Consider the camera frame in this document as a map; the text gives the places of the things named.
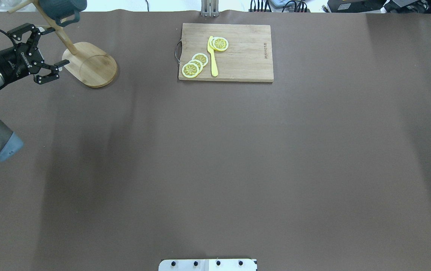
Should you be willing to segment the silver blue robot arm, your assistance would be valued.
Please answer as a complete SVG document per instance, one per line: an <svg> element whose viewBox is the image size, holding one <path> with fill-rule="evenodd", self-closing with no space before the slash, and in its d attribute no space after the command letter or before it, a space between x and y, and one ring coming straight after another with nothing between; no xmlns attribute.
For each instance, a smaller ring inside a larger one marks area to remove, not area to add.
<svg viewBox="0 0 431 271"><path fill-rule="evenodd" d="M9 31L0 29L0 34L8 38L10 44L0 50L0 91L28 76L33 76L34 82L39 85L59 79L60 71L69 64L69 60L47 64L38 46L42 36L54 31L52 26L42 29L31 23ZM16 132L0 119L0 161L7 160L23 146L24 142Z"/></svg>

